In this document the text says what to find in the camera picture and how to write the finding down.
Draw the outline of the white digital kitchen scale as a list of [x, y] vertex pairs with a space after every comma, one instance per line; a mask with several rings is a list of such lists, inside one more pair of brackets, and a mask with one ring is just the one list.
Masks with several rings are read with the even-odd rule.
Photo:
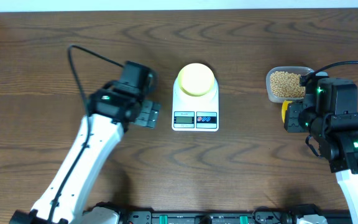
[[219, 129], [219, 85], [214, 79], [212, 89], [203, 96], [190, 96], [173, 84], [172, 129], [174, 131], [206, 131]]

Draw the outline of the yellow measuring scoop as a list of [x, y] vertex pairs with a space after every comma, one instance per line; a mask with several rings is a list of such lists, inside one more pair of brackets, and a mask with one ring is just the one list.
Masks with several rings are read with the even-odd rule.
[[282, 121], [285, 122], [285, 116], [286, 116], [286, 112], [288, 110], [289, 104], [293, 103], [293, 101], [290, 100], [285, 100], [282, 103], [282, 109], [281, 109], [281, 116], [282, 116]]

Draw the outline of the black mounting rail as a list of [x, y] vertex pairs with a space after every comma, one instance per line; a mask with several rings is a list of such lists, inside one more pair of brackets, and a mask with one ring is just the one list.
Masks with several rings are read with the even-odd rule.
[[83, 223], [117, 224], [351, 224], [347, 211], [324, 211], [314, 204], [303, 204], [287, 210], [259, 207], [246, 212], [157, 212], [151, 209], [127, 210], [110, 203], [99, 203], [84, 213]]

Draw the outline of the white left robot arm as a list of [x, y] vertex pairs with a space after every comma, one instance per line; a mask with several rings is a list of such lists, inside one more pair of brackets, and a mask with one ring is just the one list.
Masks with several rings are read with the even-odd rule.
[[11, 223], [124, 223], [120, 210], [97, 205], [85, 211], [91, 189], [129, 124], [154, 128], [160, 105], [146, 100], [157, 74], [126, 62], [119, 80], [111, 80], [89, 97], [88, 115], [48, 189], [30, 212], [15, 211]]

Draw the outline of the pale yellow bowl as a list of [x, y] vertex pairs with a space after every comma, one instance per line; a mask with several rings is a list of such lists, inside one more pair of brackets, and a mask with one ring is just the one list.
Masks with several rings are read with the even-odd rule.
[[177, 82], [180, 89], [190, 96], [203, 96], [209, 93], [214, 84], [213, 71], [202, 63], [191, 63], [178, 73]]

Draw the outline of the clear container of soybeans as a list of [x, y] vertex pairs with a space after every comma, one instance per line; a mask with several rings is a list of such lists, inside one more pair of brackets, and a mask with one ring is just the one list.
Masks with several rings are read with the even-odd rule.
[[268, 99], [273, 103], [285, 100], [299, 100], [305, 95], [305, 87], [300, 86], [300, 77], [313, 72], [308, 67], [275, 67], [266, 75]]

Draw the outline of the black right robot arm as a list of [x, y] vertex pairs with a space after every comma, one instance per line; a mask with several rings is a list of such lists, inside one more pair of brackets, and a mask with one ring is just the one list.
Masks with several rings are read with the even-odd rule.
[[[358, 90], [352, 80], [301, 78], [302, 99], [285, 108], [284, 128], [308, 133], [305, 143], [316, 157], [329, 162], [346, 198], [353, 223], [358, 223]], [[314, 148], [314, 139], [319, 147]]]

